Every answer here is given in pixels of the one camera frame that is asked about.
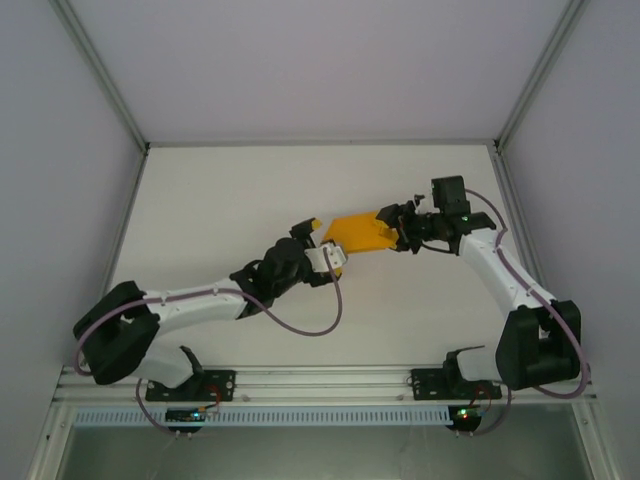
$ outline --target ventilation grille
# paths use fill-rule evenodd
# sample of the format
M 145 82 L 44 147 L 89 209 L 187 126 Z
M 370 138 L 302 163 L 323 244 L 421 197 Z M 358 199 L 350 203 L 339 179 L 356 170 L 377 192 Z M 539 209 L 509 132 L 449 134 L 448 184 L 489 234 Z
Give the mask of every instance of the ventilation grille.
M 160 423 L 166 409 L 150 408 Z M 217 427 L 299 427 L 299 426 L 389 426 L 451 425 L 446 406 L 373 406 L 373 407 L 223 407 L 210 414 L 205 426 Z M 136 408 L 79 408 L 76 427 L 149 426 Z M 195 426 L 202 423 L 171 422 L 171 426 Z

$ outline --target white panel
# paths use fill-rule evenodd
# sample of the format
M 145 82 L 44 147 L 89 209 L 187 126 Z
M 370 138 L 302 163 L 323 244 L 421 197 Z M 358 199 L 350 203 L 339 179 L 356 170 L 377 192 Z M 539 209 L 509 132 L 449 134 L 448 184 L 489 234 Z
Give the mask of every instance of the white panel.
M 0 2 L 0 65 L 0 470 L 21 479 L 138 154 L 47 2 Z
M 484 146 L 152 149 L 115 281 L 151 289 L 211 283 L 262 258 L 302 220 L 328 225 L 404 202 L 426 193 L 431 178 L 454 174 L 503 209 Z M 293 335 L 261 314 L 162 341 L 190 346 L 205 365 L 406 365 L 439 363 L 502 331 L 497 305 L 455 256 L 352 255 L 340 284 L 343 323 L 327 337 Z M 273 310 L 321 330 L 335 317 L 335 293 L 299 285 Z
M 625 478 L 640 471 L 639 26 L 639 2 L 591 2 L 507 152 L 549 285 L 582 310 Z
M 563 0 L 73 0 L 151 141 L 495 138 Z

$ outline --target white wall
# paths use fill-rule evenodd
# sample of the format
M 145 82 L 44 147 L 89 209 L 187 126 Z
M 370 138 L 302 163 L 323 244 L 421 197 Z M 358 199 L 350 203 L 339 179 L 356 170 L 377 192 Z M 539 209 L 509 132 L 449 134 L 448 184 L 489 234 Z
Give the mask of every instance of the white wall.
M 594 1 L 507 152 L 554 291 L 581 307 L 593 379 L 640 470 L 640 3 Z
M 47 2 L 1 2 L 2 478 L 26 473 L 137 158 Z
M 493 138 L 565 0 L 71 0 L 152 142 Z

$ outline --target black bracket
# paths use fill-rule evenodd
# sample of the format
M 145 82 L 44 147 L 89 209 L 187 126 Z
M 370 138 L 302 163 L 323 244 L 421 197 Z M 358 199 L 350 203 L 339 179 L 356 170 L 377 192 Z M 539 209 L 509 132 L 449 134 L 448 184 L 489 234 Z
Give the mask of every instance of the black bracket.
M 196 388 L 167 388 L 158 382 L 149 382 L 145 399 L 147 402 L 231 402 L 236 388 L 235 370 L 204 370 Z
M 486 380 L 465 381 L 452 388 L 443 368 L 414 368 L 411 388 L 414 400 L 488 400 L 486 392 L 492 400 L 502 398 L 500 387 Z

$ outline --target ceiling panel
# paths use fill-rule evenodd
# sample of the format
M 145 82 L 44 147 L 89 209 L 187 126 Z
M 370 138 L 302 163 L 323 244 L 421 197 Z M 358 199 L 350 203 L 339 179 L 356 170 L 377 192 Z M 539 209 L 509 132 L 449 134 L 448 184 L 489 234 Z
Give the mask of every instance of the ceiling panel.
M 564 0 L 73 0 L 150 141 L 495 137 Z

